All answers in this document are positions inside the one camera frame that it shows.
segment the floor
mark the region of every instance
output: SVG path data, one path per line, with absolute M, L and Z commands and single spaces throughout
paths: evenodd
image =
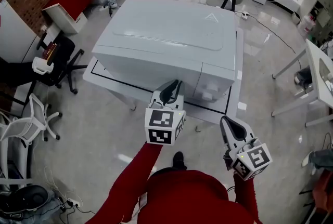
M 245 0 L 236 10 L 248 11 L 295 51 L 303 46 L 304 39 L 291 22 L 290 14 L 272 3 L 263 6 Z M 80 64 L 88 64 L 95 42 L 110 21 L 107 10 L 91 8 L 86 14 L 87 25 L 80 34 L 70 36 L 77 49 L 85 50 Z M 324 135 L 331 132 L 329 123 L 309 128 L 305 128 L 304 123 L 328 114 L 328 110 L 322 105 L 311 104 L 272 118 L 274 108 L 293 101 L 294 95 L 301 91 L 293 82 L 299 64 L 295 63 L 273 80 L 272 73 L 292 57 L 292 50 L 254 18 L 244 21 L 237 17 L 237 22 L 245 32 L 237 116 L 267 143 L 274 160 L 254 181 L 260 219 L 269 224 L 300 223 L 308 210 L 302 206 L 309 201 L 309 196 L 299 196 L 298 193 L 316 177 L 310 176 L 310 168 L 301 168 L 301 161 L 309 151 L 321 149 Z M 301 65 L 302 68 L 307 66 L 306 58 L 301 60 Z M 146 105 L 139 103 L 132 112 L 105 89 L 85 82 L 82 73 L 74 75 L 79 90 L 76 96 L 69 92 L 66 81 L 62 89 L 51 87 L 42 95 L 44 101 L 53 105 L 52 111 L 63 113 L 63 118 L 54 124 L 61 140 L 49 138 L 48 142 L 39 140 L 35 144 L 32 174 L 38 183 L 45 185 L 44 172 L 49 181 L 52 173 L 55 184 L 64 195 L 78 200 L 77 194 L 84 202 L 82 210 L 97 211 L 107 198 L 112 183 L 145 141 Z M 226 147 L 220 128 L 215 125 L 196 133 L 198 123 L 188 118 L 177 144 L 162 149 L 156 168 L 169 166 L 173 154 L 182 150 L 189 169 L 203 171 L 223 184 L 233 186 L 232 172 L 226 170 L 222 159 Z M 234 193 L 229 194 L 234 200 Z M 70 223 L 77 224 L 90 218 L 91 214 L 78 212 L 69 217 Z M 60 223 L 58 215 L 54 217 L 54 223 Z

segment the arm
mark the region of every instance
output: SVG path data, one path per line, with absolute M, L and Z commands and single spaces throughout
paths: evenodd
M 243 181 L 237 174 L 234 174 L 236 202 L 241 204 L 253 217 L 256 223 L 259 221 L 257 201 L 255 199 L 255 191 L 253 179 Z
M 134 159 L 114 182 L 109 197 L 87 224 L 128 222 L 134 207 L 144 193 L 147 179 L 162 146 L 145 143 Z

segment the black office chair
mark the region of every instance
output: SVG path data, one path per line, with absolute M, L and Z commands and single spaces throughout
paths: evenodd
M 47 48 L 46 44 L 44 43 L 44 38 L 46 37 L 46 35 L 46 32 L 42 35 L 37 45 L 37 49 L 39 49 L 40 47 L 44 49 Z M 61 88 L 60 82 L 65 76 L 67 76 L 69 89 L 73 94 L 76 95 L 78 93 L 78 90 L 76 88 L 73 88 L 72 71 L 87 68 L 87 65 L 74 65 L 79 55 L 84 54 L 84 50 L 80 49 L 71 59 L 71 61 L 69 61 L 75 49 L 74 42 L 69 38 L 65 37 L 64 35 L 60 35 L 55 39 L 53 43 L 57 44 L 57 46 L 52 52 L 51 56 L 48 58 L 47 65 L 51 65 L 53 63 L 54 68 L 49 75 L 50 82 L 48 83 L 47 81 L 43 81 L 43 83 L 49 86 L 56 85 L 56 87 Z

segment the black shoe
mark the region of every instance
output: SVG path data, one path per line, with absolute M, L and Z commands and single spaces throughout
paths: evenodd
M 175 153 L 172 159 L 172 167 L 181 169 L 181 170 L 186 170 L 187 167 L 184 164 L 184 155 L 181 151 L 178 151 Z

